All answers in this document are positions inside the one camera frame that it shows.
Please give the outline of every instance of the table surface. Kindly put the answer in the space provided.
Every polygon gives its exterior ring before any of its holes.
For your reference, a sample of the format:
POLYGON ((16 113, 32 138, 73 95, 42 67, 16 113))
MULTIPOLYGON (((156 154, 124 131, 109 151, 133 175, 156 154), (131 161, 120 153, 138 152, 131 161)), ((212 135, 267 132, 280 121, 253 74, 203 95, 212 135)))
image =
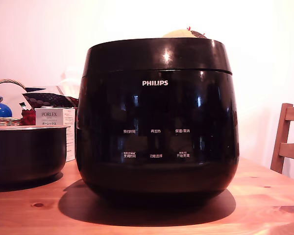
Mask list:
POLYGON ((0 192, 0 235, 294 235, 294 180, 245 159, 226 191, 188 209, 113 208, 85 186, 75 161, 62 173, 0 192))

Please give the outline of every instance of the basket handle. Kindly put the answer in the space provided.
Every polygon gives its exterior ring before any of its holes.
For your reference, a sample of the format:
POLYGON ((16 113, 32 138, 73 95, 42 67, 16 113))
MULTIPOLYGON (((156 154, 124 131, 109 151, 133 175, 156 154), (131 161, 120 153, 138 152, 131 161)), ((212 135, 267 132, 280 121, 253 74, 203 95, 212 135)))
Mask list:
POLYGON ((2 79, 2 80, 0 80, 0 84, 2 84, 2 83, 13 83, 13 84, 16 84, 16 85, 22 87, 26 91, 25 86, 21 82, 18 82, 18 81, 15 81, 15 80, 2 79))

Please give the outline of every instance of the wooden chair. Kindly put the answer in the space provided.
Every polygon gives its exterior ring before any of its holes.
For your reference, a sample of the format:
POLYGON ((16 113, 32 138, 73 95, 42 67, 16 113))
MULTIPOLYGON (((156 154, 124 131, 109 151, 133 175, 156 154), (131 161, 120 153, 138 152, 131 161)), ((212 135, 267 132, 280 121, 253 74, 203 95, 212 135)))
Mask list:
POLYGON ((271 170, 282 173, 284 158, 294 159, 294 143, 287 143, 290 122, 294 121, 294 107, 292 104, 282 104, 278 130, 276 133, 271 170))

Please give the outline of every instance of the product box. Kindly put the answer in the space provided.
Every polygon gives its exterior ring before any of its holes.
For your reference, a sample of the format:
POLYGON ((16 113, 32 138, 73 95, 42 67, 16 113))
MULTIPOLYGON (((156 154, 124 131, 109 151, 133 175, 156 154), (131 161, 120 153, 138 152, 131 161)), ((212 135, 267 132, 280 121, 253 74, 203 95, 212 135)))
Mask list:
POLYGON ((67 162, 75 159, 75 109, 41 108, 36 111, 36 125, 65 125, 67 128, 67 162))

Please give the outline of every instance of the rice cooker lid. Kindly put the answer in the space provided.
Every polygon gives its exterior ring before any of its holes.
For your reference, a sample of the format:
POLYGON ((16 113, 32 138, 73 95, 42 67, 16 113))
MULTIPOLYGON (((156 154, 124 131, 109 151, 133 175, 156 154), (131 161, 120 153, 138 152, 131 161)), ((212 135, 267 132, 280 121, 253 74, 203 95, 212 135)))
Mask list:
POLYGON ((210 70, 232 74, 225 46, 204 38, 129 39, 90 48, 83 76, 98 72, 210 70))

